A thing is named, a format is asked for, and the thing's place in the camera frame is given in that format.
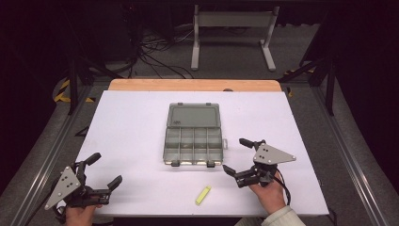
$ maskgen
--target wooden table edge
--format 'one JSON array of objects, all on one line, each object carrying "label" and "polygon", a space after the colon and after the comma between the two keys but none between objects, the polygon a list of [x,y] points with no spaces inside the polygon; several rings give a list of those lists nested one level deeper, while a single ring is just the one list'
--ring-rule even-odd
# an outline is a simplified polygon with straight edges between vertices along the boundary
[{"label": "wooden table edge", "polygon": [[276,80],[114,79],[108,90],[130,91],[281,91]]}]

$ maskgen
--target black mount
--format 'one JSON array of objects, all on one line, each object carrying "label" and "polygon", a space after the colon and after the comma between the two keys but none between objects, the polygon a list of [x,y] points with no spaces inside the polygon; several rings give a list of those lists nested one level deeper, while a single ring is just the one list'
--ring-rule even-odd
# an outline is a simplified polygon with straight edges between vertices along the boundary
[{"label": "black mount", "polygon": [[[255,151],[258,151],[259,147],[266,142],[264,139],[262,141],[250,141],[244,138],[240,138],[240,144],[252,149],[255,148]],[[254,161],[254,166],[252,166],[249,170],[245,170],[242,172],[236,172],[234,169],[223,165],[223,170],[229,174],[231,177],[235,179],[238,187],[250,186],[255,184],[261,184],[261,186],[267,186],[270,182],[273,181],[273,176],[277,171],[277,164],[266,165],[263,163],[258,163]]]},{"label": "black mount", "polygon": [[[105,205],[109,204],[109,198],[112,191],[117,188],[122,182],[122,177],[116,177],[111,183],[109,183],[108,189],[92,189],[90,186],[86,186],[86,165],[91,165],[101,158],[99,153],[93,154],[85,161],[73,163],[71,166],[72,171],[75,173],[80,186],[77,187],[70,195],[66,196],[63,201],[69,207],[86,207],[89,205]],[[59,182],[59,179],[53,182],[52,193]],[[61,224],[66,221],[66,208],[65,206],[57,207],[53,206],[53,210],[56,213],[56,218]]]}]

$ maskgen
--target metal frame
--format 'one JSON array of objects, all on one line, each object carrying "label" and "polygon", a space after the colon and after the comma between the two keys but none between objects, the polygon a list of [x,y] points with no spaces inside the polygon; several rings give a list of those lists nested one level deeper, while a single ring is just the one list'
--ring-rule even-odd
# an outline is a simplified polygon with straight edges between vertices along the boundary
[{"label": "metal frame", "polygon": [[353,184],[355,185],[355,188],[359,193],[361,201],[363,202],[363,205],[367,211],[367,214],[370,217],[370,220],[372,221],[373,225],[390,225],[385,219],[381,209],[376,202],[375,194],[371,189],[369,183],[367,182],[367,179],[364,176],[363,171],[361,170],[358,160],[356,159],[350,148],[346,145],[340,126],[338,125],[334,117],[331,116],[329,114],[329,111],[325,108],[324,102],[326,100],[322,90],[320,90],[319,88],[311,88],[311,90],[316,98],[316,101],[320,105],[320,108],[323,110],[328,126],[333,132],[334,137],[339,145],[340,155],[343,158],[346,169],[352,178]]},{"label": "metal frame", "polygon": [[56,164],[56,160],[58,159],[61,150],[65,144],[67,134],[70,132],[72,125],[75,122],[77,115],[79,114],[79,111],[81,110],[86,98],[88,97],[88,94],[90,93],[90,90],[91,87],[89,86],[83,87],[83,91],[76,109],[64,121],[56,137],[55,143],[53,144],[50,152],[47,154],[47,157],[44,160],[38,174],[36,175],[32,186],[29,188],[29,191],[27,192],[24,201],[21,204],[21,207],[18,209],[14,220],[11,222],[11,226],[25,225],[31,211],[34,208],[35,203],[40,197],[41,191],[44,189],[44,186],[50,176],[51,171],[53,170],[53,167]]},{"label": "metal frame", "polygon": [[267,27],[267,34],[264,40],[260,40],[264,59],[269,71],[276,70],[273,57],[269,50],[269,43],[279,15],[279,7],[273,11],[263,12],[227,12],[227,11],[200,11],[198,5],[194,9],[194,44],[191,58],[191,70],[199,69],[200,61],[200,26],[247,26]]}]

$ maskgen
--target metal stand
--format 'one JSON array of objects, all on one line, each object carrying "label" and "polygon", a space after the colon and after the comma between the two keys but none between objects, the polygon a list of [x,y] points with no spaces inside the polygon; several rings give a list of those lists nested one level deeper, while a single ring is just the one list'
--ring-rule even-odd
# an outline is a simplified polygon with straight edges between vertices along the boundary
[{"label": "metal stand", "polygon": [[269,43],[273,29],[279,15],[279,7],[273,11],[264,12],[228,12],[228,11],[200,11],[199,6],[194,9],[194,44],[191,59],[191,70],[199,69],[200,61],[200,26],[245,26],[245,27],[266,27],[267,35],[264,40],[260,40],[263,55],[268,69],[273,72],[276,70],[273,57],[270,54]]}]

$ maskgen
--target black cable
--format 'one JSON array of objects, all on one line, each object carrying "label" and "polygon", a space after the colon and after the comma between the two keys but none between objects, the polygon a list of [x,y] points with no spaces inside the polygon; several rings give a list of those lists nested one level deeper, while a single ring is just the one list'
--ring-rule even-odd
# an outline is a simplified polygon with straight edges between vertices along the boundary
[{"label": "black cable", "polygon": [[39,209],[44,205],[44,203],[47,201],[47,199],[51,196],[52,192],[49,192],[46,197],[43,199],[43,201],[41,201],[41,203],[39,204],[39,206],[35,209],[35,211],[30,215],[30,217],[26,220],[26,223],[24,226],[28,225],[30,223],[30,221],[32,220],[32,218],[38,213]]},{"label": "black cable", "polygon": [[149,38],[146,39],[146,37],[144,37],[140,43],[140,45],[146,49],[153,51],[166,51],[167,49],[169,49],[171,47],[172,44],[169,44],[168,41],[164,40],[164,39],[160,39],[157,38],[157,36],[153,35],[153,34],[149,34],[149,35],[144,35],[144,36],[153,36],[153,38]]},{"label": "black cable", "polygon": [[169,43],[166,40],[160,40],[160,39],[153,39],[153,40],[143,40],[140,44],[142,47],[149,49],[150,51],[147,52],[147,54],[152,53],[153,51],[166,51],[169,48],[171,48],[173,45],[176,45],[184,40],[187,39],[187,37],[193,32],[194,30],[189,31],[188,33],[184,34],[180,39],[178,36],[175,36],[174,42]]},{"label": "black cable", "polygon": [[[131,68],[133,67],[133,65],[135,65],[135,64],[136,64],[136,60],[131,60],[130,63],[129,63],[128,65],[123,66],[123,67],[118,68],[118,69],[115,69],[115,70],[109,70],[109,71],[111,71],[112,73],[123,73],[123,72],[125,72],[126,70],[131,69]],[[94,73],[94,74],[96,74],[96,75],[104,75],[104,74],[101,73],[101,72],[94,72],[94,71],[91,71],[91,72]]]},{"label": "black cable", "polygon": [[281,177],[281,181],[285,184],[284,177],[282,176],[281,172],[279,171],[279,169],[276,170],[279,173],[279,176]]},{"label": "black cable", "polygon": [[143,55],[143,57],[144,57],[144,59],[141,58],[141,56],[140,56],[141,61],[143,61],[144,63],[150,65],[150,67],[155,71],[155,73],[158,75],[158,77],[163,78],[163,77],[161,76],[161,74],[159,74],[158,71],[153,67],[153,65],[147,61],[146,56]]},{"label": "black cable", "polygon": [[143,56],[146,56],[146,57],[151,58],[153,61],[157,62],[157,63],[160,64],[160,65],[151,64],[150,62],[145,61],[145,60],[143,61],[144,63],[147,63],[147,64],[152,65],[152,66],[156,66],[156,67],[166,67],[166,68],[170,69],[171,71],[177,73],[178,75],[180,75],[180,76],[181,76],[182,78],[184,78],[184,79],[185,79],[184,75],[182,75],[181,73],[177,72],[177,71],[174,70],[173,68],[180,68],[180,69],[182,69],[182,70],[185,70],[185,71],[186,71],[188,74],[190,74],[191,76],[193,76],[187,69],[185,69],[185,68],[183,68],[183,67],[179,67],[179,66],[168,66],[168,65],[162,63],[161,61],[155,59],[154,57],[152,57],[152,56],[150,56],[150,55],[148,55],[148,54],[145,54],[145,53],[143,53]]},{"label": "black cable", "polygon": [[282,186],[282,188],[284,188],[284,190],[285,190],[285,195],[287,196],[287,205],[290,205],[290,203],[291,203],[291,193],[290,193],[290,191],[288,190],[287,186],[286,186],[279,178],[275,177],[274,175],[270,175],[270,177],[271,177],[273,180],[277,181],[277,183],[279,183],[279,184]]},{"label": "black cable", "polygon": [[129,69],[129,75],[127,75],[127,78],[132,78],[132,70],[133,70],[133,66],[130,67],[130,69]]},{"label": "black cable", "polygon": [[123,78],[119,74],[113,73],[113,72],[109,71],[106,67],[99,66],[97,63],[95,63],[95,62],[93,62],[93,61],[91,61],[91,60],[89,60],[87,58],[84,58],[84,57],[81,57],[81,56],[79,58],[81,60],[83,60],[84,63],[88,64],[89,66],[91,66],[91,67],[93,67],[93,68],[95,68],[97,70],[99,70],[101,73],[103,73],[103,74],[105,74],[105,75],[107,75],[107,76],[109,76],[111,78]]},{"label": "black cable", "polygon": [[143,54],[152,54],[153,52],[155,52],[155,50],[153,50],[151,48],[144,47],[144,46],[142,46],[141,50],[142,50]]}]

